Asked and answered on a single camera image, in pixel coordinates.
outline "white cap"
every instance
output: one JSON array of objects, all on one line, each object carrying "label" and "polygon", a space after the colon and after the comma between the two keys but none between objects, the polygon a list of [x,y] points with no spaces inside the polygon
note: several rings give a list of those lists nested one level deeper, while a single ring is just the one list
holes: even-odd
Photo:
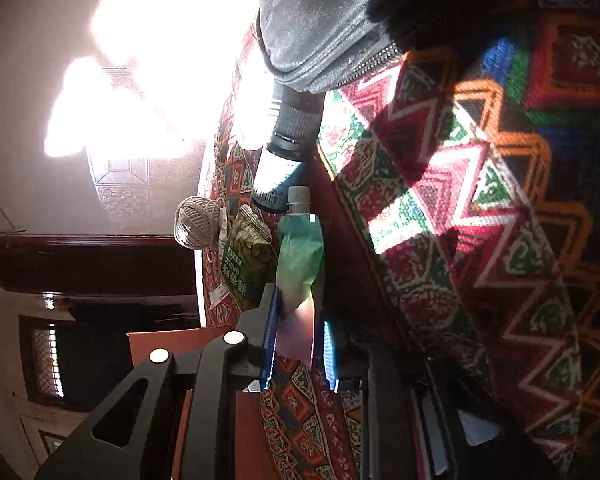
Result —
[{"label": "white cap", "polygon": [[307,214],[311,205],[311,191],[306,186],[289,186],[287,204],[291,214]]}]

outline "ball of twine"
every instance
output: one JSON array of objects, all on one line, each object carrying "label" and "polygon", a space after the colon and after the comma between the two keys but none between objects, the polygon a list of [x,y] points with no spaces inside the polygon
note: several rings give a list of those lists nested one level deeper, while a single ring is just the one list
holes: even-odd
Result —
[{"label": "ball of twine", "polygon": [[173,236],[188,249],[215,249],[218,246],[220,208],[224,199],[190,196],[176,209]]}]

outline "colorful woven fabric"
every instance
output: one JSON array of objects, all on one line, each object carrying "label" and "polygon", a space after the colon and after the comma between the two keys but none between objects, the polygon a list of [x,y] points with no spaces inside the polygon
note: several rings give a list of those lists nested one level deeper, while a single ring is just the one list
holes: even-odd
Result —
[{"label": "colorful woven fabric", "polygon": [[[596,6],[515,0],[486,49],[410,52],[329,92],[308,183],[326,304],[452,355],[573,478],[600,472]],[[235,143],[233,106],[202,175],[232,218],[259,159]],[[216,252],[204,259],[207,323],[235,324],[231,298],[209,307],[220,274]],[[359,399],[329,392],[319,359],[277,359],[273,383],[261,418],[280,478],[355,478]]]}]

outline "green snack package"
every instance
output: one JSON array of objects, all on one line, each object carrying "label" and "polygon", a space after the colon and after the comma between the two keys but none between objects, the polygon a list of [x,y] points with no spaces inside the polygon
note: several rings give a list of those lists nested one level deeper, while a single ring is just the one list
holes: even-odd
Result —
[{"label": "green snack package", "polygon": [[238,209],[227,238],[220,271],[238,308],[256,308],[273,259],[271,231],[248,204]]},{"label": "green snack package", "polygon": [[276,285],[282,294],[282,312],[276,353],[311,368],[324,289],[322,227],[315,214],[289,214],[280,219],[278,234]]}]

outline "zipper teeth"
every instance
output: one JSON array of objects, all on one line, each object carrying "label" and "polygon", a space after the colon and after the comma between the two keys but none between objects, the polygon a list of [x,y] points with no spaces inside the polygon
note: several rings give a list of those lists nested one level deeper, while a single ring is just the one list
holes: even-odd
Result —
[{"label": "zipper teeth", "polygon": [[358,65],[357,68],[347,78],[343,79],[336,88],[342,88],[343,86],[353,83],[356,79],[360,79],[373,70],[381,68],[382,65],[397,59],[401,55],[402,53],[394,41],[371,57],[371,59],[367,59],[364,63]]}]

